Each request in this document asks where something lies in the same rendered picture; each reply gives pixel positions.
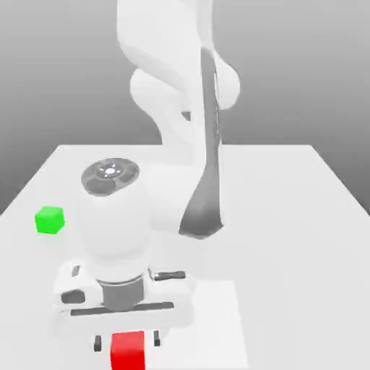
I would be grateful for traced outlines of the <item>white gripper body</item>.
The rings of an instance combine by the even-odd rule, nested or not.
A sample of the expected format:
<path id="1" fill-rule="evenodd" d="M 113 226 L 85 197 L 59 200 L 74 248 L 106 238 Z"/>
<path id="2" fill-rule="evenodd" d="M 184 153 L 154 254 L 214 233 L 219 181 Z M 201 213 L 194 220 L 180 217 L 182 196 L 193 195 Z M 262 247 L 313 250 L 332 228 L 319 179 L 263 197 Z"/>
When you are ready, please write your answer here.
<path id="1" fill-rule="evenodd" d="M 120 309 L 106 304 L 61 304 L 53 312 L 53 329 L 60 338 L 80 338 L 141 330 L 165 331 L 189 326 L 194 320 L 194 281 L 145 280 L 144 298 Z"/>

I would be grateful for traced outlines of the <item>small red cube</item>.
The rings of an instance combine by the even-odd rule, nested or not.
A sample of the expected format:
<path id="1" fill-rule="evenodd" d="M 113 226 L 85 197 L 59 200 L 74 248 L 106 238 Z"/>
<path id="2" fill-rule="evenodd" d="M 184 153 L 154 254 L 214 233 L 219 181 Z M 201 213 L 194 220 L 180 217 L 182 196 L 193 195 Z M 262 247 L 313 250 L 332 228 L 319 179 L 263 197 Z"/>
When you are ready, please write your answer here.
<path id="1" fill-rule="evenodd" d="M 145 370 L 145 334 L 114 333 L 111 338 L 111 370 Z"/>

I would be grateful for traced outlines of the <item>small green cube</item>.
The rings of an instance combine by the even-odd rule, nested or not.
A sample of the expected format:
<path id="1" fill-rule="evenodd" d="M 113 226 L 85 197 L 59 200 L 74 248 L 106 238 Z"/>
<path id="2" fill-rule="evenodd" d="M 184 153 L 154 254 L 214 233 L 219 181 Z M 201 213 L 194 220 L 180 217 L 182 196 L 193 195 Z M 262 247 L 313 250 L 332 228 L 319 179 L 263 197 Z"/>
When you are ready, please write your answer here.
<path id="1" fill-rule="evenodd" d="M 64 225 L 64 211 L 61 207 L 45 206 L 35 214 L 35 226 L 39 233 L 55 235 Z"/>

